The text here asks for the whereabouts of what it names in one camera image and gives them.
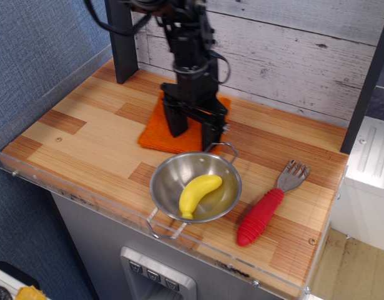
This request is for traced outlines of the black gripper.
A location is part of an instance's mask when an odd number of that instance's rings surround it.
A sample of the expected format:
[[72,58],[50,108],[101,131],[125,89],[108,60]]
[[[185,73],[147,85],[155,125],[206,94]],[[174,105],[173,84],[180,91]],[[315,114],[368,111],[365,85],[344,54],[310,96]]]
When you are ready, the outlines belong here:
[[202,123],[202,150],[208,151],[230,129],[226,107],[217,99],[218,82],[208,71],[177,74],[175,84],[163,83],[163,106],[171,135],[188,130],[187,118]]

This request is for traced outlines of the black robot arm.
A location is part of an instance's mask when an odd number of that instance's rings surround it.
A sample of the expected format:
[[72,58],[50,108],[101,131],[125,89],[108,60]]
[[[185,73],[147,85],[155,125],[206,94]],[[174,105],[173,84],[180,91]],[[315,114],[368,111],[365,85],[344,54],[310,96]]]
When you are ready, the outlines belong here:
[[205,1],[125,1],[131,11],[152,15],[163,28],[170,52],[175,84],[163,83],[163,105],[173,137],[188,130],[188,119],[201,124],[202,149],[220,142],[228,124],[227,108],[217,99],[218,61],[225,58],[212,50],[214,29],[209,23]]

